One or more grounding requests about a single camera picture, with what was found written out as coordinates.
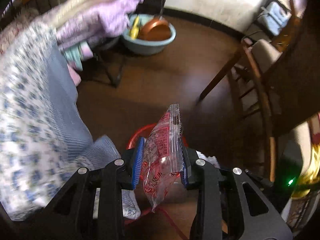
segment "red plastic basket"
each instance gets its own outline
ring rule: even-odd
[[[131,138],[127,144],[127,150],[135,147],[139,136],[142,136],[144,138],[148,138],[152,129],[155,126],[156,126],[156,123],[152,123],[152,124],[145,125],[145,126],[141,127],[140,129],[136,130],[135,133],[131,136]],[[187,141],[183,136],[182,136],[182,141],[183,141],[185,147],[188,147]]]
[[[145,125],[143,127],[141,127],[140,129],[136,130],[136,132],[131,136],[128,144],[127,144],[127,150],[131,149],[131,148],[134,148],[135,145],[136,145],[136,142],[139,138],[139,136],[142,136],[144,138],[148,138],[148,136],[150,135],[152,129],[156,126],[156,123],[152,123],[152,124],[148,124],[148,125]],[[182,141],[184,143],[184,145],[187,147],[188,144],[187,144],[187,141],[186,139],[182,136]],[[156,210],[162,212],[165,217],[167,218],[168,222],[170,223],[170,225],[176,230],[176,232],[178,233],[178,235],[183,239],[183,240],[188,240],[188,237],[186,237],[183,232],[178,228],[178,226],[174,223],[174,221],[172,220],[172,218],[169,216],[169,214],[161,207],[157,207]],[[143,210],[141,212],[141,216],[145,216],[147,214],[151,213],[151,208],[148,208],[146,210]],[[125,225],[128,225],[132,222],[134,222],[135,220],[126,220],[124,222]]]

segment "metal screw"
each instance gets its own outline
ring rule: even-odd
[[[242,173],[240,168],[233,168],[232,171],[233,171],[234,174],[237,174],[237,175],[240,175]]]
[[[80,169],[78,170],[78,173],[79,173],[79,174],[85,174],[85,173],[87,173],[87,169],[86,169],[85,167],[82,167],[82,168],[80,168]]]
[[[205,160],[203,160],[203,159],[197,159],[197,160],[196,160],[196,164],[199,165],[199,166],[203,166],[203,165],[205,165]]]
[[[115,165],[121,166],[121,165],[123,165],[123,164],[124,164],[124,160],[122,160],[122,159],[117,159],[117,160],[115,160]]]

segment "green led light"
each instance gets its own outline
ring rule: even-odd
[[[290,179],[290,180],[289,180],[289,182],[288,182],[288,187],[293,183],[293,181],[294,181],[295,178],[296,178],[296,177],[294,177],[293,179]]]

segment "chair backrest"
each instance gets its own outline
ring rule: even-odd
[[[300,22],[301,19],[299,17],[291,16],[287,25],[280,31],[279,35],[272,39],[271,44],[279,52],[283,52],[287,48],[293,36],[299,30]]]
[[[276,136],[320,111],[320,2],[308,5],[296,37],[264,74]]]
[[[258,97],[258,103],[260,106],[260,112],[262,117],[262,125],[264,129],[264,149],[265,149],[265,161],[264,161],[264,176],[268,177],[270,181],[275,180],[276,169],[276,143],[273,135],[273,124],[271,119],[271,107],[266,90],[262,84],[261,72],[258,68],[250,49],[250,44],[246,40],[241,41],[241,51],[248,59],[249,72],[254,83],[254,87]]]

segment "red cord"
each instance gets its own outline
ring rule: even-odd
[[[157,210],[161,211],[165,217],[167,218],[167,220],[169,221],[170,225],[176,230],[176,232],[178,233],[178,235],[183,239],[183,240],[189,240],[185,234],[178,228],[178,226],[174,223],[174,221],[172,220],[172,218],[169,216],[169,214],[162,209],[161,207],[158,207]]]
[[[143,210],[141,212],[141,215],[139,218],[151,213],[151,208],[147,208],[145,210]],[[181,239],[183,240],[189,240],[186,235],[178,228],[178,226],[174,223],[174,221],[172,220],[172,218],[169,216],[169,214],[164,210],[162,209],[161,207],[157,207],[156,210],[159,210],[160,212],[162,212],[164,214],[164,216],[167,218],[169,224],[176,230],[177,234],[181,237]],[[131,224],[132,222],[135,222],[136,220],[126,220],[124,221],[124,225],[129,225]]]

